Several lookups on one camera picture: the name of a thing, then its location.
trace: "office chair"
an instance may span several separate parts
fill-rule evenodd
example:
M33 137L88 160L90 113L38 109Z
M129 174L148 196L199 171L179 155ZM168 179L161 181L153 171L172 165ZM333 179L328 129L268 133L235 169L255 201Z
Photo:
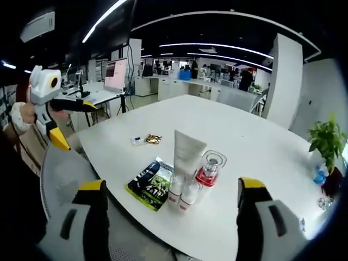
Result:
M221 89L216 101L250 113L254 108L255 99L255 96L244 91L225 87Z

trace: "ceiling light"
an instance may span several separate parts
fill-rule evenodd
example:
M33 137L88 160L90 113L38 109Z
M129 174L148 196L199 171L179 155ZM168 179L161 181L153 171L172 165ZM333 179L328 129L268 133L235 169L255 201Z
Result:
M118 7L120 7L123 3L127 2L128 0L118 0L116 3L114 3L99 19L98 21L92 26L92 28L89 30L85 38L82 40L82 43L85 43L88 38L91 36L91 34L96 29L97 25L100 24L105 18L108 17L113 11L115 11Z
M245 61L245 60L241 60L241 59L237 59L237 58L232 58L232 57L221 56L221 55L215 55L215 54L207 54L207 53L187 53L187 54L191 54L191 55L205 55L205 56L213 56L213 57L219 57L219 58L231 59L231 60L235 60L235 61L241 61L241 62L243 62L243 63L252 64L252 65L256 65L256 66L261 67L261 68L263 68L263 69L266 69L266 70L272 71L272 69L270 69L270 68L268 68L268 67L265 67L265 66L262 66L262 65L259 65L259 64L255 64L255 63L252 63L252 62L250 62L250 61Z
M255 53L255 54L259 54L262 56L265 56L267 58L270 59L274 59L273 56L270 56L268 54L264 54L264 53L260 53L260 52L256 52L250 49L246 49L246 48L242 48L242 47L237 47L237 46L231 46L231 45L220 45L220 44L216 44L216 43L197 43L197 42L188 42L188 43L172 43L169 45L160 45L159 47L166 47L166 46L180 46L180 45L209 45L209 46L219 46L219 47L227 47L227 48L232 48L232 49L238 49L238 50L242 50L242 51L247 51L247 52L251 52L251 53Z
M4 61L2 61L2 64L3 66L7 67L7 68L11 68L11 69L16 69L17 67L12 65L12 64L8 64L8 63L5 63Z

